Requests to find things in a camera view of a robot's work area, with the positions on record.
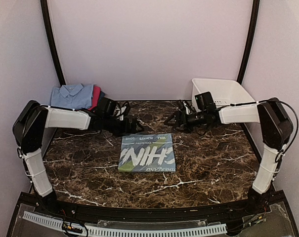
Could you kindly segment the light blue button shirt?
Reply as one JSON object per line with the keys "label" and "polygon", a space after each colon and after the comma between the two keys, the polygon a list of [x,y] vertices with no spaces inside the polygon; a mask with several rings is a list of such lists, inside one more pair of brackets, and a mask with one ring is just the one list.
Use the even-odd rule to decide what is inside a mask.
{"label": "light blue button shirt", "polygon": [[92,84],[63,85],[54,87],[51,93],[50,105],[65,109],[88,109],[92,106],[93,96]]}

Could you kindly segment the blue cloth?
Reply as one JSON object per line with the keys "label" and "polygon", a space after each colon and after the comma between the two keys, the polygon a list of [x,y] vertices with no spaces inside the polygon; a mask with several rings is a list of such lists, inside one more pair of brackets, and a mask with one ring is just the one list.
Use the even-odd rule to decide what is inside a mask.
{"label": "blue cloth", "polygon": [[122,138],[119,172],[176,172],[172,134]]}

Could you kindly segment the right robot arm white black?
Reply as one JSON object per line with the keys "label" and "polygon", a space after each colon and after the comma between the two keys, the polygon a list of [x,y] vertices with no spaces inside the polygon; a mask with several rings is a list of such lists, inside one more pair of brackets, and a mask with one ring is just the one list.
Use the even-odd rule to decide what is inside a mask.
{"label": "right robot arm white black", "polygon": [[216,107],[212,99],[197,99],[198,111],[178,102],[178,110],[164,124],[189,133],[199,125],[213,126],[231,123],[258,123],[264,143],[259,170],[251,191],[265,194],[280,170],[282,157],[291,145],[293,123],[284,109],[285,103],[277,98],[263,101],[230,104]]}

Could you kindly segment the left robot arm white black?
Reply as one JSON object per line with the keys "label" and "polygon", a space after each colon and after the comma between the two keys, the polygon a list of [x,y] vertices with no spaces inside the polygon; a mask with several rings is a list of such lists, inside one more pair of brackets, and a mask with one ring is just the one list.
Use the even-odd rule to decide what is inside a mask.
{"label": "left robot arm white black", "polygon": [[143,132],[144,127],[137,118],[129,117],[129,111],[128,102],[120,105],[108,98],[103,98],[91,110],[41,105],[35,100],[28,102],[14,123],[12,132],[25,173],[36,193],[43,198],[41,206],[48,214],[57,215],[61,211],[61,205],[54,199],[56,194],[43,163],[42,141],[45,129],[104,130],[114,136]]}

